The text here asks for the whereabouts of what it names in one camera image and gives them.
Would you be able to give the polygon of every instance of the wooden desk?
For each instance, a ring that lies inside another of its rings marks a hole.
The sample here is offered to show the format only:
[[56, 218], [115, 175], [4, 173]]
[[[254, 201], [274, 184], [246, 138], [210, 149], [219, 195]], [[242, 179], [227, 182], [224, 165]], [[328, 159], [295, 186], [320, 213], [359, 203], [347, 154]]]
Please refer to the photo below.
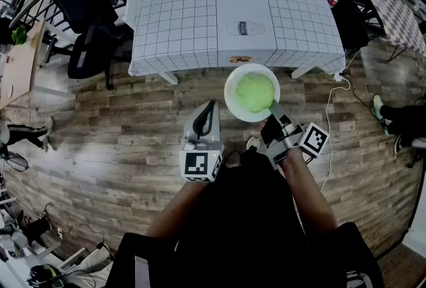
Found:
[[28, 32], [28, 39], [23, 45], [15, 46], [9, 52], [9, 63], [5, 65], [1, 87], [0, 109], [15, 108], [37, 110], [34, 106], [17, 106], [11, 104], [31, 91], [43, 92], [64, 98], [76, 98], [75, 94], [35, 86], [35, 71], [45, 29], [51, 28], [45, 20], [37, 22]]

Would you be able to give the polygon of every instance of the printed bottle graphic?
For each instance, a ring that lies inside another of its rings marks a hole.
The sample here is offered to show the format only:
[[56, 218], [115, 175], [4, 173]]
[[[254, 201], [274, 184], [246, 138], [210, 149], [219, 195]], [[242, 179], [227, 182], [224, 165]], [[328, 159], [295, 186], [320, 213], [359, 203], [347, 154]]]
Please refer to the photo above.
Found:
[[259, 22], [228, 22], [226, 30], [229, 35], [259, 35], [265, 33], [265, 26]]

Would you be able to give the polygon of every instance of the white cable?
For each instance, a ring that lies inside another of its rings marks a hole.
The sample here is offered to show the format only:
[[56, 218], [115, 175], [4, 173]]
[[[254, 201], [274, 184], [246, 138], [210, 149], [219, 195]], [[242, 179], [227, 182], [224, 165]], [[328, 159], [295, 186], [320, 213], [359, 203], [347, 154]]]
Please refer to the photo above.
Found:
[[331, 159], [332, 159], [332, 157], [333, 157], [333, 146], [331, 145], [331, 126], [330, 126], [330, 120], [329, 120], [329, 118], [328, 118], [328, 111], [327, 111], [327, 109], [328, 109], [328, 105], [329, 105], [329, 103], [330, 103], [330, 99], [331, 99], [331, 94], [332, 94], [332, 92], [333, 92], [333, 90], [335, 90], [335, 89], [344, 89], [344, 90], [349, 90], [349, 89], [351, 89], [351, 84], [350, 84], [350, 82], [348, 81], [348, 80], [346, 80], [345, 78], [342, 78], [344, 81], [346, 81], [347, 82], [347, 84], [349, 85], [349, 87], [347, 87], [347, 88], [345, 88], [345, 87], [334, 87], [334, 88], [332, 88], [331, 90], [330, 90], [330, 94], [329, 94], [329, 96], [328, 96], [328, 101], [327, 101], [327, 104], [326, 104], [326, 106], [325, 106], [325, 115], [327, 116], [327, 123], [328, 123], [328, 134], [329, 134], [329, 142], [330, 142], [330, 148], [331, 148], [331, 152], [330, 152], [330, 161], [329, 161], [329, 168], [330, 168], [330, 171], [328, 172], [328, 175], [327, 175], [327, 177], [325, 177], [325, 180], [324, 180], [324, 182], [323, 182], [323, 184], [322, 184], [322, 187], [321, 187], [321, 192], [322, 192], [322, 190], [324, 189], [324, 186], [325, 186], [325, 183], [327, 182], [327, 179], [330, 177], [330, 174], [331, 174]]
[[359, 53], [360, 51], [361, 51], [361, 49], [360, 49], [360, 50], [358, 50], [358, 52], [356, 52], [356, 53], [355, 53], [355, 55], [354, 55], [354, 56], [353, 56], [353, 58], [349, 61], [349, 63], [347, 64], [347, 66], [344, 68], [344, 70], [345, 70], [345, 69], [347, 69], [347, 68], [349, 67], [349, 65], [351, 64], [352, 60], [353, 60], [353, 59], [354, 59], [354, 58], [358, 55], [358, 53]]

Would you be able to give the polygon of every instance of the green food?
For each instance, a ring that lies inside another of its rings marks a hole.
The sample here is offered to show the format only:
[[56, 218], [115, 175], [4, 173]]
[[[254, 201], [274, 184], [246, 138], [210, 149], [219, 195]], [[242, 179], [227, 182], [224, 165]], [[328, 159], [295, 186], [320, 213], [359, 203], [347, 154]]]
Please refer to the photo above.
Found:
[[23, 45], [27, 40], [27, 32], [24, 26], [17, 27], [12, 31], [12, 41], [17, 45]]
[[275, 88], [266, 75], [249, 72], [238, 82], [235, 92], [242, 107], [251, 113], [259, 113], [271, 107]]

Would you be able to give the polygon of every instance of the white bowl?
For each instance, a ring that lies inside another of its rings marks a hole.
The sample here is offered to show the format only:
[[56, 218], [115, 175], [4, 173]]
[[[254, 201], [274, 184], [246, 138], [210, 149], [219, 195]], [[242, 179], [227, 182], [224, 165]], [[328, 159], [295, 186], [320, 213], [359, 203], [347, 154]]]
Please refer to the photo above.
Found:
[[236, 98], [235, 90], [237, 84], [240, 82], [241, 78], [248, 72], [256, 72], [259, 74], [266, 75], [274, 84], [275, 101], [280, 101], [280, 84], [278, 83], [278, 79], [276, 78], [275, 74], [265, 66], [258, 65], [257, 63], [248, 63], [246, 65], [239, 66], [238, 68], [236, 68], [226, 79], [224, 90], [226, 106], [228, 106], [231, 113], [238, 119], [247, 122], [262, 121], [269, 117], [269, 115], [271, 115], [271, 111], [268, 108], [259, 113], [252, 113], [242, 107]]

